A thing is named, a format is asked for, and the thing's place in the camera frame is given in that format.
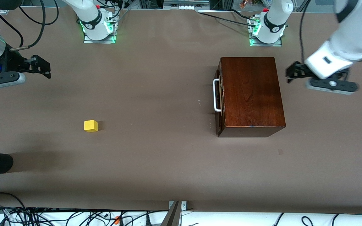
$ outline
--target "brown table surface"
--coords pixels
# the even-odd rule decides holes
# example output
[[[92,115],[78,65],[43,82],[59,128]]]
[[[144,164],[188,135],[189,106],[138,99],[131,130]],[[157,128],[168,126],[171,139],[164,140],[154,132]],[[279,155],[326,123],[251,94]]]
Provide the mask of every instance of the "brown table surface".
[[[41,21],[40,8],[26,8]],[[236,19],[230,13],[217,13]],[[20,10],[6,19],[32,43],[40,29]],[[47,9],[47,21],[55,9]],[[300,60],[300,14],[283,47],[250,47],[247,28],[192,10],[131,10],[117,43],[83,44],[69,7],[21,54],[51,63],[52,79],[27,74],[0,89],[0,153],[14,153],[0,191],[27,206],[362,213],[362,63],[351,96],[286,83]],[[307,14],[306,56],[337,28],[332,14]],[[13,47],[19,39],[0,21]],[[268,138],[217,138],[212,79],[220,57],[275,57],[287,127]],[[83,131],[83,121],[102,130]],[[0,196],[4,205],[17,205]]]

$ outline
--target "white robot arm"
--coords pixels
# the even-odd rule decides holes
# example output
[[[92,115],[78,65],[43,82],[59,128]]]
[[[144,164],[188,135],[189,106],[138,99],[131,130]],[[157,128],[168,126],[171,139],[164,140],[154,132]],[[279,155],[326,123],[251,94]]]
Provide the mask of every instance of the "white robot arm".
[[[102,40],[114,31],[112,12],[97,8],[93,0],[63,1],[76,12],[83,31],[91,40]]]
[[[347,81],[349,67],[362,60],[362,0],[336,0],[338,30],[304,63],[293,63],[286,70],[288,83],[312,77],[307,87],[340,94],[352,94],[356,83]]]
[[[335,10],[339,29],[305,60],[320,79],[362,59],[362,0],[338,0]]]
[[[114,32],[115,17],[112,12],[97,7],[92,0],[63,0],[76,12],[83,31],[91,40],[102,40]],[[0,0],[0,9],[12,10],[21,0]],[[25,82],[23,73],[41,73],[51,78],[50,64],[37,55],[26,59],[0,36],[0,88]]]

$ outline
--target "yellow cube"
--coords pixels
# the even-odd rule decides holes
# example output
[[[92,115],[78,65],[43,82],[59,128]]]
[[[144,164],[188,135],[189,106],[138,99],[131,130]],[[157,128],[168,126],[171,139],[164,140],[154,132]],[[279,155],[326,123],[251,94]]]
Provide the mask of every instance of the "yellow cube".
[[[85,121],[85,131],[88,133],[97,132],[98,131],[97,122],[95,120]]]

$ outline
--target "wooden box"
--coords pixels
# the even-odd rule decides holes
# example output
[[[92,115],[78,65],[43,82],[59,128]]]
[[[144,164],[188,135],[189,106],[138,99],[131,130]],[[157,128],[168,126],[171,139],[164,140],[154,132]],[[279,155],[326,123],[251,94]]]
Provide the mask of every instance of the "wooden box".
[[[268,137],[286,127],[273,57],[222,57],[213,93],[219,137]]]

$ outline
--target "white metal handle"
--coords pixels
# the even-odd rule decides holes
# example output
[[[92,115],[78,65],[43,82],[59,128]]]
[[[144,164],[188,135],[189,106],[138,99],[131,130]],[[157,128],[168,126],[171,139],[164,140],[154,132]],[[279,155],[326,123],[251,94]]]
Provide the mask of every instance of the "white metal handle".
[[[215,85],[216,82],[220,82],[220,79],[215,78],[213,80],[213,105],[214,105],[214,110],[215,111],[221,112],[222,110],[218,109],[217,106],[216,106],[216,85]]]

